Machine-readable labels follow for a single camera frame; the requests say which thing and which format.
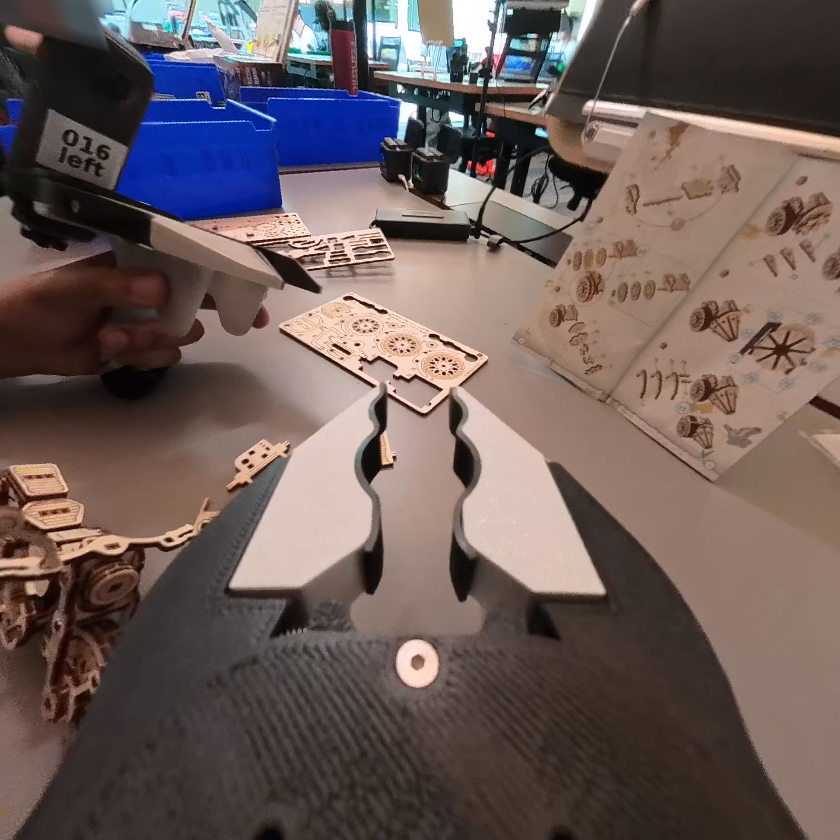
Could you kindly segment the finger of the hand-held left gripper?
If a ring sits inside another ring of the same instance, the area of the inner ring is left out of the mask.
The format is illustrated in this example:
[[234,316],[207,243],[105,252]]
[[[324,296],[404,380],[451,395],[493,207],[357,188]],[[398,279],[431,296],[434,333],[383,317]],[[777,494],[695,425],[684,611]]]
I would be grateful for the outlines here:
[[284,285],[291,285],[311,293],[322,292],[320,283],[309,274],[298,259],[277,253],[269,248],[253,247],[252,250],[267,260],[283,280]]
[[150,217],[149,245],[160,254],[207,270],[268,288],[285,286],[277,268],[258,248],[168,217]]

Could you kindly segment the black panel with wooden rim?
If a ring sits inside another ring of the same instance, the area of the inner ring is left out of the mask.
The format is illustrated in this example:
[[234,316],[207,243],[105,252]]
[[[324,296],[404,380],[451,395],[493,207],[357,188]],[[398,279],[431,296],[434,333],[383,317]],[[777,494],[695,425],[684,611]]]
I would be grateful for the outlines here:
[[838,160],[839,2],[595,2],[544,110],[561,158],[609,172],[591,99]]

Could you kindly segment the standing sign board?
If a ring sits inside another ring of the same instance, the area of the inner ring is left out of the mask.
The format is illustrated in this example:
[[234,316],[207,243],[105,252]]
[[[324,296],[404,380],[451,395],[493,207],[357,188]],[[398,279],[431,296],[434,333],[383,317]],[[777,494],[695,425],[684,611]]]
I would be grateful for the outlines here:
[[454,47],[452,1],[417,1],[417,17],[423,42],[421,74],[437,78],[446,49]]

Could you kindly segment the wooden background table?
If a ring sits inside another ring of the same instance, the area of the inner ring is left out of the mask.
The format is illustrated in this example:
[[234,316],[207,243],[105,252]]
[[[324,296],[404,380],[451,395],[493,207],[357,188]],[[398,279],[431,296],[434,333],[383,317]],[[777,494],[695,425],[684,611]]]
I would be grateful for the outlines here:
[[[413,105],[416,117],[427,120],[428,110],[437,113],[454,112],[471,118],[480,104],[483,80],[473,84],[468,81],[451,81],[447,76],[433,78],[419,72],[390,72],[377,70],[374,82],[388,87],[388,95]],[[513,104],[530,102],[548,86],[542,83],[498,81],[498,88],[490,89],[490,102]]]

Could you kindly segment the brown engraved puzzle sheet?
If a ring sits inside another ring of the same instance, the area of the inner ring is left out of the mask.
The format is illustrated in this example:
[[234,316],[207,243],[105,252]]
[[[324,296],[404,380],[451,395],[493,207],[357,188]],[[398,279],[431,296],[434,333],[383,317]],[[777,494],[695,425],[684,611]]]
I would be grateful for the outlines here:
[[263,213],[242,217],[215,217],[189,222],[194,228],[254,246],[275,245],[311,236],[297,213]]

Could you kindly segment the black battery charger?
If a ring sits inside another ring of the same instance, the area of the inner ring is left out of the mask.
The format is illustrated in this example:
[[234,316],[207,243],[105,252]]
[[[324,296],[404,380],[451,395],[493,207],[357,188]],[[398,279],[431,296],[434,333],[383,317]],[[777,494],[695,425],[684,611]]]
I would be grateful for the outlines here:
[[449,159],[437,149],[419,148],[412,157],[412,185],[417,193],[443,196],[448,189]]
[[381,176],[389,183],[412,180],[414,147],[404,140],[385,137],[380,146]]

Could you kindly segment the wooden mechanical model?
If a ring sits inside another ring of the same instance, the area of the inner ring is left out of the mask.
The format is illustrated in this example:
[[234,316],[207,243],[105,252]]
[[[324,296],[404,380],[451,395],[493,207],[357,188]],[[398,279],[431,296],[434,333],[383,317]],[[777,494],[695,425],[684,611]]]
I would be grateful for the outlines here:
[[193,522],[152,537],[84,524],[58,465],[1,474],[1,641],[15,650],[41,634],[43,718],[76,723],[97,692],[120,629],[140,604],[147,549],[192,541],[217,512],[205,499]]

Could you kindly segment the wooden puzzle sheet with wheels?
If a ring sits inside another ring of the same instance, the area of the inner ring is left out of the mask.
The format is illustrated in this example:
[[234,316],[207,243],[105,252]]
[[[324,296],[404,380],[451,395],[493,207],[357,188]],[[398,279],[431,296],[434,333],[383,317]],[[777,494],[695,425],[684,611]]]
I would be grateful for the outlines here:
[[[431,413],[488,357],[394,310],[350,293],[284,321],[279,331],[419,415]],[[418,405],[396,390],[423,382],[434,394]]]

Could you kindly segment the model instruction booklet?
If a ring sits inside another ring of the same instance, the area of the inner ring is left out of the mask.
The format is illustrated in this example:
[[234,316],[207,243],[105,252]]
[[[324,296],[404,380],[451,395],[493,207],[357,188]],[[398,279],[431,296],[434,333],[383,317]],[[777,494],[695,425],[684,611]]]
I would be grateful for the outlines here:
[[838,380],[838,142],[649,110],[514,343],[716,480]]

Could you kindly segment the red water bottle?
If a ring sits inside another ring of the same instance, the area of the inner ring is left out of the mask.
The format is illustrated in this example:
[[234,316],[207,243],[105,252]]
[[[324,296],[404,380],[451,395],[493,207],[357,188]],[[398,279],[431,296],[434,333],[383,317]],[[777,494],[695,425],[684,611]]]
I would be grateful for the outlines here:
[[354,25],[336,20],[330,29],[330,50],[333,86],[346,91],[351,97],[359,92],[357,53]]

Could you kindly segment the wooden puzzle sheet with cutouts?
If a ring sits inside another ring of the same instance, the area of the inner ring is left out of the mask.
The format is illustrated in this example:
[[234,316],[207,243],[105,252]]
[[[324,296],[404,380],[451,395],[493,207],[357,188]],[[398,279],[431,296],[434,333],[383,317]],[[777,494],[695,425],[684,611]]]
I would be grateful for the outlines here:
[[369,265],[395,258],[378,227],[334,234],[274,237],[255,246],[291,257],[309,271]]

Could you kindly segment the blue plastic bin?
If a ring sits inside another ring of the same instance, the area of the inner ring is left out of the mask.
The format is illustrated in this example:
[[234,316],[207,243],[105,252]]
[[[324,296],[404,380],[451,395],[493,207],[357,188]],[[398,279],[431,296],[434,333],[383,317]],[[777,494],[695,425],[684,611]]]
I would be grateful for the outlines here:
[[281,169],[378,165],[383,139],[398,136],[400,101],[375,92],[242,87],[239,100],[275,120]]
[[236,101],[152,100],[116,190],[185,220],[279,208],[276,126]]
[[163,54],[148,54],[145,60],[154,75],[154,99],[203,99],[215,107],[225,104],[222,79],[214,64],[168,60]]

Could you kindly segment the black power adapter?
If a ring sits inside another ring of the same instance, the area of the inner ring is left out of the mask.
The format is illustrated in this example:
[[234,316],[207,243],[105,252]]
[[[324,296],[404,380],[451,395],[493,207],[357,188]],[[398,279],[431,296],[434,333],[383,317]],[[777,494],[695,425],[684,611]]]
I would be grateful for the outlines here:
[[454,209],[386,207],[375,212],[372,227],[387,238],[466,242],[471,233],[469,216]]

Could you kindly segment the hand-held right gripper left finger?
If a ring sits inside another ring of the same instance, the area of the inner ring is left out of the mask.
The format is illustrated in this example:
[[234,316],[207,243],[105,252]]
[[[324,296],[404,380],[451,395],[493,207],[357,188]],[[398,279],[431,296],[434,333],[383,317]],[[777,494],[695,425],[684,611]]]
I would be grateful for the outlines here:
[[384,384],[296,447],[228,583],[235,595],[288,596],[302,610],[351,606],[382,580]]

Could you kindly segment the grey desk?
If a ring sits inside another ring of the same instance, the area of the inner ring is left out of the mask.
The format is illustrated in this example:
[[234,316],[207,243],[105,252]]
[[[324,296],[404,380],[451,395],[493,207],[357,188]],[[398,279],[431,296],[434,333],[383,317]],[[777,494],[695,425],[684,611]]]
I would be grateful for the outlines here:
[[[481,351],[466,389],[561,464],[677,585],[728,672],[766,770],[810,838],[838,838],[838,468],[803,431],[837,429],[811,405],[716,482],[511,342],[551,268],[515,249],[392,242],[395,259],[322,279],[317,298],[272,291],[270,327],[235,338],[215,313],[160,390],[138,402],[96,377],[2,384],[2,464],[57,463],[87,522],[146,536],[228,496],[235,457],[266,438],[299,445],[368,386],[279,333],[319,300],[355,292]],[[378,475],[385,566],[353,604],[363,632],[472,634],[448,554],[462,486],[446,405],[419,416],[389,401],[397,453]],[[2,651],[2,838],[14,838],[73,731],[44,722],[38,645]]]

